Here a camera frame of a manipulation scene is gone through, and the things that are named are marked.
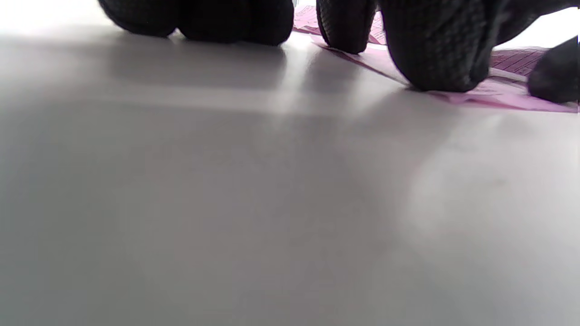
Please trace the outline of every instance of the white table surface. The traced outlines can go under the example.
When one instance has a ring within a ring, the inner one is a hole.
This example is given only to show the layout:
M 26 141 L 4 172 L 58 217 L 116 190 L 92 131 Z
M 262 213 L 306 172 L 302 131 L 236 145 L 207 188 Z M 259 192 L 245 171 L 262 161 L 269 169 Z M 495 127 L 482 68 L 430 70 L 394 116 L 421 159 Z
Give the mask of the white table surface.
M 14 8 L 1 326 L 580 325 L 576 115 Z

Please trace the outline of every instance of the pink paper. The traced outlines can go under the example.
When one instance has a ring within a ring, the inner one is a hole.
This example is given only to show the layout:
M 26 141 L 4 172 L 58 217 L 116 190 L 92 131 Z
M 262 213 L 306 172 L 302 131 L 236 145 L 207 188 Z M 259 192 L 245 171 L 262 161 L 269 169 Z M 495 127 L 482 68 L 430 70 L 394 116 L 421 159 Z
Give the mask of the pink paper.
M 316 7 L 304 6 L 294 14 L 294 30 L 308 34 L 321 35 L 316 18 Z M 368 38 L 371 44 L 385 45 L 386 36 L 383 29 L 383 16 L 376 13 Z M 546 52 L 544 48 L 522 48 L 496 50 L 491 56 L 491 67 L 509 73 L 527 77 L 536 62 Z
M 367 48 L 360 55 L 351 55 L 335 49 L 330 49 L 320 37 L 313 37 L 318 46 L 332 50 L 341 57 L 376 71 L 386 77 L 409 85 L 407 79 L 398 71 L 386 49 Z M 499 71 L 492 73 L 492 77 L 483 81 L 478 87 L 467 93 L 429 92 L 438 98 L 446 99 L 451 103 L 475 102 L 496 107 L 515 108 L 530 111 L 548 111 L 577 113 L 578 108 L 555 104 L 528 95 L 525 85 L 521 82 L 524 77 L 510 72 Z

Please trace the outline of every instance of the paper sheet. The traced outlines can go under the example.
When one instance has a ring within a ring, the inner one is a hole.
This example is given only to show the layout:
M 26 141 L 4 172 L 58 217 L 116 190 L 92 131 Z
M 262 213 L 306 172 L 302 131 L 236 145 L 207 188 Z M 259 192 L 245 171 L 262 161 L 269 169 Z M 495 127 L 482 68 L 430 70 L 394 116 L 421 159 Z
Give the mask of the paper sheet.
M 305 6 L 296 11 L 294 30 L 320 35 L 314 6 Z M 317 45 L 328 49 L 320 36 L 313 36 L 313 40 Z M 369 43 L 376 45 L 384 45 L 386 43 L 380 12 L 375 15 L 369 35 Z M 490 77 L 476 89 L 467 93 L 431 93 L 452 103 L 477 102 L 521 110 L 577 113 L 578 106 L 576 103 L 570 105 L 554 104 L 532 97 L 527 92 L 527 77 L 546 50 L 545 48 L 521 48 L 493 51 L 490 61 Z M 376 46 L 369 46 L 360 55 L 334 51 L 345 59 L 408 85 L 406 78 L 394 65 L 386 47 L 380 47 L 379 49 Z
M 330 49 L 321 37 L 313 37 L 316 45 L 332 50 L 337 55 L 360 64 L 368 69 L 376 71 L 386 77 L 396 80 L 404 85 L 409 85 L 407 79 L 398 71 L 385 49 L 367 48 L 360 55 L 351 55 L 336 49 Z M 478 87 L 467 93 L 452 92 L 429 92 L 438 98 L 451 103 L 481 103 L 495 107 L 515 108 L 530 111 L 548 111 L 562 113 L 577 113 L 576 105 L 563 105 L 544 101 L 532 97 L 525 87 L 525 77 L 514 73 L 492 68 L 490 77 Z

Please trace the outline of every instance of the black object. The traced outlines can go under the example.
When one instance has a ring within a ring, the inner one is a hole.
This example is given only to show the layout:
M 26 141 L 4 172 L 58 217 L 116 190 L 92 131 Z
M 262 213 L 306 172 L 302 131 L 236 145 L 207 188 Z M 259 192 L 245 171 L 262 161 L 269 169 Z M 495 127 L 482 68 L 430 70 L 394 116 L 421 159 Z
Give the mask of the black object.
M 189 39 L 279 45 L 293 26 L 292 0 L 99 0 L 105 14 L 129 32 Z
M 577 102 L 578 60 L 578 37 L 546 52 L 530 74 L 530 94 L 555 103 Z
M 292 0 L 98 1 L 116 25 L 155 37 L 179 29 L 196 41 L 279 45 L 293 26 Z M 539 16 L 577 6 L 577 1 L 317 0 L 317 14 L 328 45 L 360 53 L 379 6 L 390 54 L 413 86 L 466 92 L 487 77 L 495 45 L 517 36 Z M 538 64 L 530 78 L 532 95 L 564 102 L 577 93 L 578 54 L 571 42 L 554 48 Z M 574 88 L 565 86 L 570 82 Z
M 317 0 L 322 36 L 333 48 L 362 52 L 381 8 L 389 52 L 419 90 L 466 92 L 489 71 L 492 48 L 539 16 L 577 0 Z

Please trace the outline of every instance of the pink printed paper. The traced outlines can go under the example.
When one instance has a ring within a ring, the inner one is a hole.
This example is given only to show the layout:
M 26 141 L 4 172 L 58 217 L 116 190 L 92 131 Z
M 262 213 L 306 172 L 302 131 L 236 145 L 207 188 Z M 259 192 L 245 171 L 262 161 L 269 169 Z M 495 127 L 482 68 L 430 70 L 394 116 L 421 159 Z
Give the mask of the pink printed paper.
M 320 37 L 313 37 L 313 41 L 316 45 L 332 50 L 347 60 L 376 71 L 377 73 L 404 85 L 409 85 L 407 79 L 398 71 L 386 49 L 367 48 L 366 51 L 360 55 L 351 55 L 335 49 L 330 49 Z M 476 89 L 467 93 L 429 93 L 455 104 L 475 102 L 519 110 L 563 113 L 578 112 L 577 107 L 555 104 L 530 96 L 527 93 L 525 84 L 522 84 L 522 81 L 525 81 L 525 77 L 521 75 L 498 69 L 492 69 L 490 75 L 490 78 L 483 81 Z
M 296 11 L 294 14 L 294 30 L 321 35 L 316 19 L 316 7 L 305 6 Z M 380 12 L 376 13 L 372 22 L 368 42 L 378 45 L 386 44 L 383 17 Z M 544 52 L 546 52 L 544 48 L 496 50 L 492 53 L 491 67 L 527 77 Z

